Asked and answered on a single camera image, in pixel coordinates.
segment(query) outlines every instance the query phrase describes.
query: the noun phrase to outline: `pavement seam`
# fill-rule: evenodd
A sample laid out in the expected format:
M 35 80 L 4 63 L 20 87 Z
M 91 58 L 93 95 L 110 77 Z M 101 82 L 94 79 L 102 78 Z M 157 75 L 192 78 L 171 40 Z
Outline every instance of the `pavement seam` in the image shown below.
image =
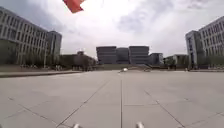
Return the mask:
M 23 110 L 23 111 L 17 112 L 16 114 L 13 114 L 13 115 L 11 115 L 11 116 L 9 116 L 9 117 L 15 116 L 15 115 L 17 115 L 17 114 L 19 114 L 19 113 L 22 113 L 22 112 L 24 112 L 24 111 L 29 111 L 30 113 L 32 113 L 32 114 L 34 114 L 34 115 L 36 115 L 36 116 L 38 116 L 38 117 L 40 117 L 40 118 L 43 118 L 43 119 L 45 119 L 45 120 L 47 120 L 47 121 L 49 121 L 49 122 L 51 122 L 51 123 L 54 123 L 54 124 L 56 124 L 56 125 L 58 124 L 58 123 L 54 122 L 53 120 L 48 119 L 47 117 L 44 117 L 44 116 L 42 116 L 42 115 L 39 115 L 39 114 L 36 113 L 36 112 L 33 112 L 32 110 L 30 110 L 29 108 L 26 108 L 26 107 L 23 106 L 22 104 L 19 104 L 19 103 L 16 102 L 16 100 L 14 100 L 13 98 L 9 98 L 9 100 L 14 101 L 17 105 L 19 105 L 19 106 L 21 106 L 22 108 L 25 109 L 25 110 Z
M 123 81 L 120 80 L 121 84 L 121 128 L 123 128 Z
M 202 108 L 204 108 L 204 109 L 206 109 L 206 110 L 208 110 L 208 111 L 211 111 L 211 110 L 207 109 L 206 107 L 200 105 L 198 102 L 194 102 L 194 101 L 189 100 L 189 99 L 187 99 L 187 101 L 190 102 L 190 103 L 195 104 L 196 106 L 199 106 L 199 107 L 202 107 Z M 215 117 L 215 116 L 217 116 L 217 115 L 223 116 L 223 115 L 222 115 L 222 112 L 214 112 L 214 113 L 215 113 L 214 115 L 208 116 L 207 118 L 204 118 L 204 119 L 202 119 L 202 120 L 193 122 L 193 123 L 191 123 L 191 124 L 188 124 L 188 125 L 186 125 L 185 127 L 188 127 L 188 126 L 191 126 L 191 125 L 200 123 L 200 122 L 204 122 L 204 121 L 206 121 L 207 119 L 213 118 L 213 117 Z
M 166 111 L 175 121 L 177 121 L 181 126 L 182 126 L 182 128 L 185 128 L 185 126 L 176 118 L 176 117 L 174 117 L 168 110 L 166 110 L 157 100 L 155 100 L 153 97 L 152 97 L 152 95 L 149 93 L 149 92 L 147 92 L 146 90 L 144 90 L 144 92 L 148 95 L 148 96 L 150 96 L 164 111 Z
M 75 114 L 83 105 L 88 103 L 88 101 L 97 93 L 99 92 L 103 87 L 105 87 L 111 80 L 106 81 L 103 85 L 101 85 L 85 102 L 83 102 L 76 110 L 74 110 L 68 117 L 66 117 L 56 128 L 58 128 L 60 125 L 64 125 L 64 122 L 70 118 L 73 114 Z

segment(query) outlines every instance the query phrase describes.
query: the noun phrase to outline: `kite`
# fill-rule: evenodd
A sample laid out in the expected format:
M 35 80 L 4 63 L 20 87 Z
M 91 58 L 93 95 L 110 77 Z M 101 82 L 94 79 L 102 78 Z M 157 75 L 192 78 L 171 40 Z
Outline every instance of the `kite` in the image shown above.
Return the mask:
M 67 7 L 69 8 L 69 10 L 72 13 L 76 13 L 79 11 L 82 11 L 83 9 L 80 7 L 80 4 L 84 1 L 84 0 L 63 0 L 64 3 L 67 5 Z

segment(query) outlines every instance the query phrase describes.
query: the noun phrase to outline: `concrete pavement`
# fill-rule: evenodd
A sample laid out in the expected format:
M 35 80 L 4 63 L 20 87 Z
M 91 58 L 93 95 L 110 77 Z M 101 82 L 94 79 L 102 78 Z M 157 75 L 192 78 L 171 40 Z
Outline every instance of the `concrete pavement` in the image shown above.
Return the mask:
M 118 71 L 0 79 L 3 128 L 223 128 L 220 73 Z

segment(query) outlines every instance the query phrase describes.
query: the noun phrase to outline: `cloud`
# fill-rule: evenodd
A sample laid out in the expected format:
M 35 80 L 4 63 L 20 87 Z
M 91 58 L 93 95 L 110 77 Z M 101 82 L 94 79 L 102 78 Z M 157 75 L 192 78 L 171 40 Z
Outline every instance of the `cloud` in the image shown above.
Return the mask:
M 55 17 L 29 0 L 1 0 L 0 5 L 45 29 L 58 31 L 62 29 L 62 25 Z
M 151 52 L 186 53 L 185 34 L 224 15 L 223 0 L 86 0 L 72 14 L 62 0 L 1 0 L 33 23 L 63 35 L 62 53 L 99 45 L 148 45 Z

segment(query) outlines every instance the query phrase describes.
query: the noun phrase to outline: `window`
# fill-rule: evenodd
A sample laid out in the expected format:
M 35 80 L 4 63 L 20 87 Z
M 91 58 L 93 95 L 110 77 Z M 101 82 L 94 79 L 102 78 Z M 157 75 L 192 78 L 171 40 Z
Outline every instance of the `window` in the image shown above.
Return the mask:
M 27 35 L 25 35 L 25 43 L 27 43 Z
M 23 28 L 23 31 L 24 31 L 24 32 L 26 31 L 26 26 L 27 26 L 27 25 L 25 24 L 25 26 L 24 26 L 24 28 Z
M 34 38 L 31 38 L 31 44 L 34 45 Z
M 14 30 L 14 29 L 11 30 L 10 38 L 13 39 L 13 40 L 16 39 L 16 30 Z
M 2 17 L 2 23 L 5 22 L 5 18 L 6 18 L 6 16 L 7 16 L 6 14 L 3 15 L 3 17 Z
M 222 23 L 219 23 L 219 27 L 220 27 L 220 29 L 221 29 L 221 31 L 223 30 L 223 28 L 222 28 Z
M 16 28 L 18 29 L 20 26 L 20 21 L 19 20 L 16 20 Z
M 22 30 L 22 28 L 23 28 L 23 22 L 21 21 L 21 22 L 20 22 L 19 29 Z
M 30 34 L 32 33 L 32 27 L 30 27 L 29 33 L 30 33 Z
M 206 37 L 208 36 L 208 31 L 205 31 L 205 36 L 206 36 Z
M 3 37 L 6 36 L 6 31 L 7 31 L 7 27 L 4 27 L 4 30 L 3 30 Z
M 211 36 L 211 29 L 210 28 L 208 29 L 208 34 L 209 34 L 209 36 Z
M 222 42 L 222 36 L 221 36 L 221 34 L 218 35 L 218 40 L 219 40 L 219 42 Z
M 3 12 L 2 12 L 2 11 L 0 11 L 0 20 L 1 20 L 1 18 L 2 18 L 2 14 L 3 14 Z
M 210 43 L 209 43 L 209 40 L 208 39 L 206 40 L 206 42 L 207 42 L 207 45 L 209 46 Z
M 17 40 L 20 40 L 20 32 L 17 33 Z
M 24 33 L 22 34 L 21 41 L 24 42 Z
M 217 32 L 219 32 L 220 31 L 219 24 L 217 24 L 216 26 L 217 26 Z
M 0 25 L 0 36 L 2 34 L 2 25 Z
M 34 33 L 35 33 L 35 28 L 33 28 L 33 35 L 34 35 Z
M 213 26 L 213 31 L 214 31 L 214 33 L 216 33 L 216 28 L 215 28 L 215 26 Z
M 213 27 L 211 27 L 212 34 L 214 34 Z
M 213 36 L 212 37 L 212 42 L 215 44 L 216 42 L 215 42 L 215 37 Z
M 28 43 L 30 43 L 30 36 L 28 36 Z
M 37 37 L 39 37 L 40 36 L 40 31 L 39 30 L 37 30 Z
M 9 28 L 8 29 L 8 33 L 7 33 L 7 38 L 9 39 L 9 37 L 10 37 L 10 31 L 11 31 L 11 29 Z
M 8 16 L 6 23 L 9 25 L 9 21 L 10 21 L 11 17 Z
M 30 28 L 30 26 L 27 25 L 27 29 L 26 29 L 26 32 L 27 32 L 27 33 L 29 32 L 29 28 Z
M 212 42 L 212 38 L 209 38 L 209 40 L 210 40 L 210 43 L 213 44 L 213 42 Z
M 17 19 L 14 19 L 13 27 L 16 27 L 16 24 L 17 24 Z
M 202 31 L 202 34 L 203 34 L 203 38 L 205 38 L 205 31 Z
M 14 18 L 12 17 L 11 22 L 10 22 L 10 26 L 12 26 L 14 23 Z

